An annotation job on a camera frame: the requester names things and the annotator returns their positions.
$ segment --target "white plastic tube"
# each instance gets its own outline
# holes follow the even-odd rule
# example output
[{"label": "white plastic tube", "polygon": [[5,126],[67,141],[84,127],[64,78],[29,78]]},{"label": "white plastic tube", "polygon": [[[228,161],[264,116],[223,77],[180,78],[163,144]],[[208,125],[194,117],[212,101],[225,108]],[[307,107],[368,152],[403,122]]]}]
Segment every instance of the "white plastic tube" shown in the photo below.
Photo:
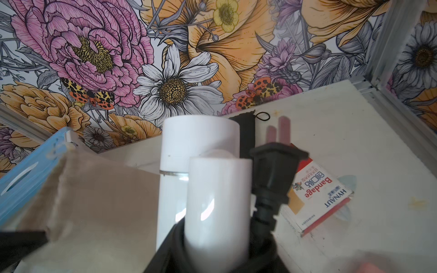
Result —
[{"label": "white plastic tube", "polygon": [[199,273],[224,273],[249,257],[252,160],[215,150],[190,159],[184,245]]},{"label": "white plastic tube", "polygon": [[186,115],[164,121],[156,249],[173,225],[185,216],[191,156],[223,149],[239,157],[239,125],[213,116]]}]

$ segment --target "daisy center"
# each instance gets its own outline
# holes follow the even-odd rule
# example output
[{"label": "daisy center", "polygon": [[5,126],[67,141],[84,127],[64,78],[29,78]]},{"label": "daisy center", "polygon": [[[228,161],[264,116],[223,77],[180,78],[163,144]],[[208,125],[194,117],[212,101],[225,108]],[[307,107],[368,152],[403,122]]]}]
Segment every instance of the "daisy center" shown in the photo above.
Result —
[{"label": "daisy center", "polygon": [[90,40],[85,37],[79,37],[82,46],[80,48],[72,47],[74,53],[84,62],[90,62],[97,67],[99,73],[104,73],[112,69],[114,63],[112,62],[111,55],[109,55],[109,50],[103,47],[100,41],[94,41],[94,45],[97,48],[95,52],[90,47]]},{"label": "daisy center", "polygon": [[105,141],[105,138],[104,138],[102,135],[99,135],[99,134],[94,134],[94,135],[93,135],[93,138],[94,138],[95,140],[99,141],[99,142],[103,142],[103,141]]},{"label": "daisy center", "polygon": [[422,46],[417,50],[414,62],[420,68],[429,67],[434,61],[434,51],[427,46]]},{"label": "daisy center", "polygon": [[177,78],[168,79],[161,85],[159,94],[161,99],[171,105],[182,102],[187,94],[187,86]]},{"label": "daisy center", "polygon": [[232,9],[231,5],[229,4],[222,5],[219,8],[218,13],[220,15],[220,19],[224,24],[232,24],[234,20],[234,10]]}]

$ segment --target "cartoon illustration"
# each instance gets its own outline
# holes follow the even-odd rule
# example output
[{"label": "cartoon illustration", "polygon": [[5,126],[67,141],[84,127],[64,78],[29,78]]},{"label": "cartoon illustration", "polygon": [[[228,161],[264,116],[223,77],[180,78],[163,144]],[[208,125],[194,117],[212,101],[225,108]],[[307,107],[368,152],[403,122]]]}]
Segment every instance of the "cartoon illustration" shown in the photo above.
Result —
[{"label": "cartoon illustration", "polygon": [[302,188],[302,182],[299,182],[299,183],[293,183],[293,184],[291,185],[291,188],[294,189],[294,190],[303,190],[303,188]]}]

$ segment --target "yellow flower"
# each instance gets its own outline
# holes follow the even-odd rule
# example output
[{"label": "yellow flower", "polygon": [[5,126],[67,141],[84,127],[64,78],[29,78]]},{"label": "yellow flower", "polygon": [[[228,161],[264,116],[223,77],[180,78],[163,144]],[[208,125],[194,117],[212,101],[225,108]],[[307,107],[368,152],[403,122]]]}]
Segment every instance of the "yellow flower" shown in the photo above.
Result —
[{"label": "yellow flower", "polygon": [[161,134],[161,130],[150,121],[145,121],[137,116],[125,115],[122,117],[112,113],[109,114],[109,118],[112,122],[105,121],[106,124],[115,133],[120,134],[121,137],[125,139],[126,143],[151,138]]},{"label": "yellow flower", "polygon": [[73,106],[62,94],[27,83],[15,83],[3,85],[0,99],[4,105],[48,132],[56,133],[68,126],[81,135],[91,124],[90,116],[79,106]]},{"label": "yellow flower", "polygon": [[138,132],[135,130],[135,128],[130,127],[129,125],[125,125],[121,128],[121,130],[128,135],[130,138],[136,138],[138,135]]},{"label": "yellow flower", "polygon": [[[151,0],[142,1],[144,7],[150,8],[149,11],[141,12],[142,19],[147,23],[153,16]],[[182,2],[183,0],[165,1],[159,13],[160,19],[175,14]],[[206,4],[204,11],[199,10],[201,2]],[[160,3],[161,0],[154,0],[155,7],[158,7]],[[224,17],[220,17],[222,24],[219,24],[220,21],[214,20],[216,10],[219,10],[220,15],[220,8],[227,5],[230,7],[229,10],[232,10],[233,29],[230,32],[227,32],[230,29],[229,21],[224,21]],[[238,21],[234,21],[234,16],[238,17]],[[181,67],[186,66],[192,58],[202,52],[210,52],[210,62],[218,64],[218,72],[202,84],[208,85],[213,81],[220,80],[222,84],[218,90],[223,93],[223,102],[232,100],[233,94],[246,89],[247,84],[253,81],[257,64],[266,52],[259,44],[255,32],[265,41],[270,41],[274,37],[275,21],[272,20],[272,16],[274,14],[270,13],[267,0],[218,0],[217,2],[186,0],[182,15],[170,25],[208,22],[202,24],[204,28],[196,25],[188,26],[188,50],[180,52]]]},{"label": "yellow flower", "polygon": [[79,101],[75,101],[75,102],[73,103],[73,106],[79,106],[80,108],[83,108],[85,105],[86,105],[86,104],[81,103],[81,102],[79,102]]},{"label": "yellow flower", "polygon": [[342,46],[355,37],[370,16],[385,13],[389,0],[304,0],[302,16],[315,44],[323,43],[349,31],[340,41]]},{"label": "yellow flower", "polygon": [[7,172],[12,170],[16,164],[11,163],[7,157],[0,155],[0,178],[2,178]]},{"label": "yellow flower", "polygon": [[225,32],[232,32],[238,24],[238,3],[235,0],[217,0],[213,13],[214,23]]}]

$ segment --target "blue container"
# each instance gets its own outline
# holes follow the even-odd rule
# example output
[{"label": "blue container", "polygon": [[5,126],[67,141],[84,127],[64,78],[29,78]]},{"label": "blue container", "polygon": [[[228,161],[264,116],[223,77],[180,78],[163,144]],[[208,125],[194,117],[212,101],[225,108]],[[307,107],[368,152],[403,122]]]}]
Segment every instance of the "blue container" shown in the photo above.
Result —
[{"label": "blue container", "polygon": [[0,226],[41,189],[52,169],[67,151],[64,127],[0,179]]}]

